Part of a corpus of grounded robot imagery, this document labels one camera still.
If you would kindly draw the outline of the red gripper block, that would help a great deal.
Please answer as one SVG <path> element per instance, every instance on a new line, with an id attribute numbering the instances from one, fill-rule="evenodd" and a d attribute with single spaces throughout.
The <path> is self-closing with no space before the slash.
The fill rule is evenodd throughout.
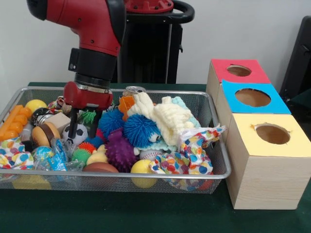
<path id="1" fill-rule="evenodd" d="M 70 81 L 64 87 L 64 100 L 66 104 L 72 106 L 69 138 L 76 137 L 79 109 L 93 108 L 98 110 L 95 112 L 95 117 L 88 133 L 89 138 L 94 138 L 102 117 L 102 110 L 106 110 L 111 105 L 113 94 L 109 88 L 97 88 Z"/>

